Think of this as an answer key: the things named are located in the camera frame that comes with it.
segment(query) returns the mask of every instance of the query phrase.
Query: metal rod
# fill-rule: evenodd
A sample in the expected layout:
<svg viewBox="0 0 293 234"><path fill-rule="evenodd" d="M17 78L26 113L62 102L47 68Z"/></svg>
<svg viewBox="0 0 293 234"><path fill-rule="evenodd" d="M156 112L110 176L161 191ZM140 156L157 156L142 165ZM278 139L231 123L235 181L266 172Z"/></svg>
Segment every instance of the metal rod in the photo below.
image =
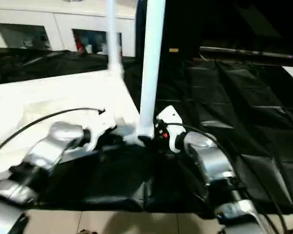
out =
<svg viewBox="0 0 293 234"><path fill-rule="evenodd" d="M108 48L108 68L109 70L121 71L120 50L118 33L115 25L115 0L106 0L107 11L107 48Z"/></svg>
<svg viewBox="0 0 293 234"><path fill-rule="evenodd" d="M146 39L140 104L139 136L154 137L153 116L157 78L161 56L166 0L148 0L146 10Z"/></svg>

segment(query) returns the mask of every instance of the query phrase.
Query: tiled floor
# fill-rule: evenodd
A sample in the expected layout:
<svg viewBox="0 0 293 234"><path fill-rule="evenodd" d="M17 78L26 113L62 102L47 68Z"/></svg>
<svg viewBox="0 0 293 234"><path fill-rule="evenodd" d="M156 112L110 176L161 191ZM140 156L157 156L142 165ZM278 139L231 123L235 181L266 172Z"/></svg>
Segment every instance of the tiled floor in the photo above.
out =
<svg viewBox="0 0 293 234"><path fill-rule="evenodd" d="M216 220L202 220L195 214L150 214L128 212L28 212L31 219L24 234L76 234L87 229L98 234L216 234ZM281 231L276 215L272 220ZM293 215L285 217L293 228Z"/></svg>

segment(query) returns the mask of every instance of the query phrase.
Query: black cloth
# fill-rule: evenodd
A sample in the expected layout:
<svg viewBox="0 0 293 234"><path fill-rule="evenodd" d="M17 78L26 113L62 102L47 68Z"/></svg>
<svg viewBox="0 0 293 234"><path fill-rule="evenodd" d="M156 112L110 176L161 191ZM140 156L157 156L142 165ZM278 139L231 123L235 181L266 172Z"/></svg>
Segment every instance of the black cloth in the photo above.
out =
<svg viewBox="0 0 293 234"><path fill-rule="evenodd" d="M23 65L38 57L26 53L0 53L0 83L95 71L105 69L107 62L105 56L63 52ZM126 85L139 109L141 63L124 58L123 64ZM159 73L156 114L168 105L184 123L217 137L250 194L267 212L274 213L274 206L239 155L252 165L283 212L293 213L293 78L282 67L165 64ZM33 206L211 217L192 189L194 180L202 181L191 176L195 169L183 163L185 157L130 146L65 163L55 169L52 184Z"/></svg>

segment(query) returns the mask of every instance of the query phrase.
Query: white table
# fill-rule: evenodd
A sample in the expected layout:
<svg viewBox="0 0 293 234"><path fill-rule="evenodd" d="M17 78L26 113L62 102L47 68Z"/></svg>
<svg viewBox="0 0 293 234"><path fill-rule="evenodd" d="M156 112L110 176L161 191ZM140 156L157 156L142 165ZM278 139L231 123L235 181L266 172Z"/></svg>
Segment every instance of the white table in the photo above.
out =
<svg viewBox="0 0 293 234"><path fill-rule="evenodd" d="M92 107L113 112L133 129L139 121L125 83L108 70L0 85L0 143L22 126L56 111ZM78 111L45 120L20 134L0 151L0 172L21 162L55 121L91 126L97 112Z"/></svg>

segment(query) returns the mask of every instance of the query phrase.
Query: white tabletop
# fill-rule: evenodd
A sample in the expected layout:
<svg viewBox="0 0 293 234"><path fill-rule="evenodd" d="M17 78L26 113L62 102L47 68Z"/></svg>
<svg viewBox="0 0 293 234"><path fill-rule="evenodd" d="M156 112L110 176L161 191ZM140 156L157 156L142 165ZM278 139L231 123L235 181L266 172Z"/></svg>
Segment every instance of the white tabletop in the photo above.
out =
<svg viewBox="0 0 293 234"><path fill-rule="evenodd" d="M139 112L124 81L112 75L103 70L0 85L0 143L38 118L81 107L105 109L133 129ZM47 135L52 123L67 121L87 127L97 116L94 111L70 112L32 126L0 150L0 172L19 164L28 150Z"/></svg>
<svg viewBox="0 0 293 234"><path fill-rule="evenodd" d="M115 0L116 16L120 19L134 19L137 0ZM105 0L0 0L0 9L26 10L74 15L106 16Z"/></svg>

